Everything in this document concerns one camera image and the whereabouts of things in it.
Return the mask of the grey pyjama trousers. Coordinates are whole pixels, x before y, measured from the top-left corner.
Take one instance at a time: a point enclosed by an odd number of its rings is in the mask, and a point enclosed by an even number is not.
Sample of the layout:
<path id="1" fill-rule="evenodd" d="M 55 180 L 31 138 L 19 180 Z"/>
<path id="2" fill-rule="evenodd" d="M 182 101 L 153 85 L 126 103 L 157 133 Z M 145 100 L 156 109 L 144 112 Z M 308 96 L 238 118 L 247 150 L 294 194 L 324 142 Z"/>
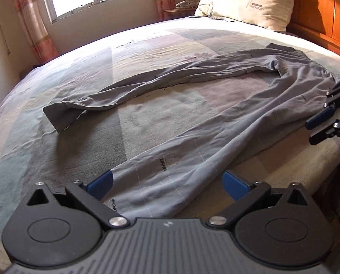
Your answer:
<path id="1" fill-rule="evenodd" d="M 296 131 L 318 112 L 340 75 L 303 52 L 270 44 L 121 80 L 79 100 L 51 103 L 44 113 L 58 131 L 84 111 L 104 111 L 160 88 L 260 71 L 270 85 L 187 131 L 113 168 L 112 207 L 123 216 L 174 216 L 231 164 L 246 160 Z"/>

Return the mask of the beige pillow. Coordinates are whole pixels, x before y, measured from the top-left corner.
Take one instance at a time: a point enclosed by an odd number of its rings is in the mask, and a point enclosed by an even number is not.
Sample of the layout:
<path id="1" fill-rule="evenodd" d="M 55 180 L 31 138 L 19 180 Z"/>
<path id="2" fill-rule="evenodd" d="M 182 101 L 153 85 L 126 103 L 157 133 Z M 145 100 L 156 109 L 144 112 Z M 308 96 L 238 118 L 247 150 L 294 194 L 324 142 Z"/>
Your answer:
<path id="1" fill-rule="evenodd" d="M 286 31 L 295 0 L 200 0 L 198 17 L 230 18 L 275 32 Z"/>

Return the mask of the grey object on nightstand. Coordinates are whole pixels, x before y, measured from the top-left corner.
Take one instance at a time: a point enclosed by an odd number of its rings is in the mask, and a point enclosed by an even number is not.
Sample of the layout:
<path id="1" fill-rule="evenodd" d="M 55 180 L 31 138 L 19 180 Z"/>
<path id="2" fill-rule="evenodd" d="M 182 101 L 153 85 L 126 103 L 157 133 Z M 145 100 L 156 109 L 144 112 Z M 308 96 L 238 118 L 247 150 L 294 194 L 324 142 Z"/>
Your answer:
<path id="1" fill-rule="evenodd" d="M 198 7 L 198 3 L 194 1 L 184 0 L 175 5 L 176 9 L 194 9 Z"/>

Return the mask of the wooden nightstand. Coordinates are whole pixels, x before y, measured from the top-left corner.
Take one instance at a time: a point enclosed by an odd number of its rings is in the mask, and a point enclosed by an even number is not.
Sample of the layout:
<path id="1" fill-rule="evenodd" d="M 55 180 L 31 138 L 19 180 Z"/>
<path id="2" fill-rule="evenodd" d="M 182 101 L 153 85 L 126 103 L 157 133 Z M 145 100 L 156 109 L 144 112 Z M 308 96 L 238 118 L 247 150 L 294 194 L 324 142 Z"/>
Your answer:
<path id="1" fill-rule="evenodd" d="M 163 19 L 165 21 L 193 16 L 195 13 L 195 8 L 176 8 L 162 11 Z"/>

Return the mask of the pink striped left curtain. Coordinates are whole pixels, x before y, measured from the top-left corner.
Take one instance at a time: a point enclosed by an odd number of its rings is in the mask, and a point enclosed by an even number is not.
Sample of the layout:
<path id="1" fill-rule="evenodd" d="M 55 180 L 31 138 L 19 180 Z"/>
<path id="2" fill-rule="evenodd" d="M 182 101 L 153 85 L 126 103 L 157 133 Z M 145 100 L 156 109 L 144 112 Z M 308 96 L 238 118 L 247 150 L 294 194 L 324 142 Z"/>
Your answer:
<path id="1" fill-rule="evenodd" d="M 44 25 L 36 0 L 13 0 L 13 5 L 36 59 L 45 64 L 56 58 L 58 52 Z"/>

